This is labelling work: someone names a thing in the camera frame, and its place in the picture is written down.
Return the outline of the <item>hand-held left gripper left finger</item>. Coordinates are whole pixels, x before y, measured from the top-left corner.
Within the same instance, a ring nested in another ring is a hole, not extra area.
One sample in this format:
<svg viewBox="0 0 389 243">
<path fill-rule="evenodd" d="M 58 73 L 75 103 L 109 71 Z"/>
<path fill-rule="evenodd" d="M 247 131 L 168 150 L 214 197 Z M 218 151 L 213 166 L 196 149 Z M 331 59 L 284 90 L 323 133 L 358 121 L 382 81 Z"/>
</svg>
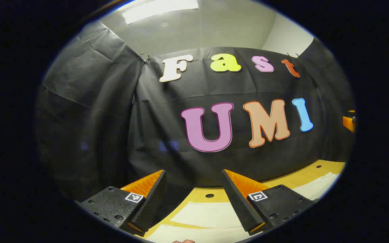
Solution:
<svg viewBox="0 0 389 243">
<path fill-rule="evenodd" d="M 112 228 L 143 237 L 153 221 L 167 185 L 160 170 L 122 188 L 108 186 L 77 205 Z"/>
</svg>

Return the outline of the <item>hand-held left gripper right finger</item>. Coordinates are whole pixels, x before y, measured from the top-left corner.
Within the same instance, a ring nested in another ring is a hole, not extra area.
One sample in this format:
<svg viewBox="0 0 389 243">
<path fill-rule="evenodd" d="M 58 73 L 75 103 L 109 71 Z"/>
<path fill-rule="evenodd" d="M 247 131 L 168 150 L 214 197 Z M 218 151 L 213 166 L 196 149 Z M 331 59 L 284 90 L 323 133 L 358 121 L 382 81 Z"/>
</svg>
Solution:
<svg viewBox="0 0 389 243">
<path fill-rule="evenodd" d="M 266 186 L 227 169 L 221 183 L 244 231 L 250 236 L 276 228 L 317 200 L 310 200 L 284 185 Z"/>
</svg>

